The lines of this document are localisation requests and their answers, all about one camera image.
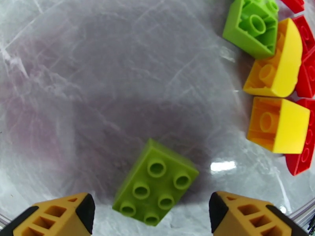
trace pile of lego bricks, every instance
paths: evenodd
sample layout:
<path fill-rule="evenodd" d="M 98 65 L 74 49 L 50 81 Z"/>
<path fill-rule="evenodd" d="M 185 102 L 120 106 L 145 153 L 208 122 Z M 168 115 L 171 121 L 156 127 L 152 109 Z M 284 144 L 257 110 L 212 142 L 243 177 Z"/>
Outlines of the pile of lego bricks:
<path fill-rule="evenodd" d="M 281 0 L 294 13 L 303 0 Z M 311 166 L 314 145 L 315 40 L 304 15 L 278 22 L 275 0 L 234 0 L 223 37 L 256 60 L 243 90 L 255 95 L 247 138 L 285 154 L 297 175 Z M 294 91 L 302 100 L 284 99 Z"/>

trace gray surface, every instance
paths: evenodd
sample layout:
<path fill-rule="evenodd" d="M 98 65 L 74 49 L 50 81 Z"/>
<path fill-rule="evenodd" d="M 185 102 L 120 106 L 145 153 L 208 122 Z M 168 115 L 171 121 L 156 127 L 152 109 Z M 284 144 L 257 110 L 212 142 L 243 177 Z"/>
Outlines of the gray surface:
<path fill-rule="evenodd" d="M 0 0 L 1 212 L 87 191 L 95 235 L 203 236 L 213 191 L 287 214 L 314 198 L 315 167 L 293 177 L 245 138 L 253 59 L 221 38 L 231 2 Z M 111 210 L 149 137 L 201 173 L 156 228 Z"/>

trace red lego brick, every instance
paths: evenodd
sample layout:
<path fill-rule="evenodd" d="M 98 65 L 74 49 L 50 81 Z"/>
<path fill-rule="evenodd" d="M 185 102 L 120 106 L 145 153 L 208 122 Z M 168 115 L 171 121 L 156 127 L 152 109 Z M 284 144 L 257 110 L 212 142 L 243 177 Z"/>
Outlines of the red lego brick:
<path fill-rule="evenodd" d="M 299 97 L 313 98 L 315 95 L 315 49 L 302 61 L 295 90 Z"/>
<path fill-rule="evenodd" d="M 302 59 L 304 59 L 308 55 L 308 53 L 311 52 L 311 50 L 315 47 L 314 36 L 304 15 L 295 17 L 292 20 L 297 26 L 302 38 L 303 44 Z"/>
<path fill-rule="evenodd" d="M 304 11 L 304 0 L 281 0 L 294 13 Z"/>
<path fill-rule="evenodd" d="M 301 154 L 286 154 L 287 167 L 292 175 L 298 175 L 311 167 L 315 146 L 315 100 L 302 99 L 297 102 L 299 105 L 310 109 L 308 132 L 303 152 Z"/>

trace yellow lego brick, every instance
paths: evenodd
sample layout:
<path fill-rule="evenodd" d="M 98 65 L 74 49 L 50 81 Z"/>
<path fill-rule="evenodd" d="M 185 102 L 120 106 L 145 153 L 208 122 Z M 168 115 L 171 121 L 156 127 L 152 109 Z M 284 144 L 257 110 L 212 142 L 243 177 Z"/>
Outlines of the yellow lego brick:
<path fill-rule="evenodd" d="M 95 204 L 90 194 L 80 193 L 37 203 L 31 209 L 34 209 L 31 214 L 25 215 L 22 222 L 17 222 L 19 225 L 12 227 L 13 236 L 90 236 L 92 234 Z"/>
<path fill-rule="evenodd" d="M 310 110 L 281 98 L 254 97 L 247 139 L 274 153 L 301 154 Z"/>
<path fill-rule="evenodd" d="M 292 19 L 279 22 L 275 55 L 255 61 L 243 90 L 252 95 L 289 96 L 298 81 L 302 52 L 301 35 Z"/>
<path fill-rule="evenodd" d="M 209 201 L 214 236 L 306 236 L 270 202 L 227 192 L 215 192 Z"/>

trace green lego brick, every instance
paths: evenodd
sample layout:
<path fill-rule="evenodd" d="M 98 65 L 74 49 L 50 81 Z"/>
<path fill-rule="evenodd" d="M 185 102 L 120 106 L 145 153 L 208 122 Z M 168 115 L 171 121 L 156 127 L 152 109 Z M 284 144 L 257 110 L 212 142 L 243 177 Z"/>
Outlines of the green lego brick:
<path fill-rule="evenodd" d="M 117 192 L 113 209 L 156 226 L 198 175 L 190 160 L 149 139 Z"/>
<path fill-rule="evenodd" d="M 234 0 L 223 37 L 255 59 L 275 53 L 279 7 L 275 0 Z"/>

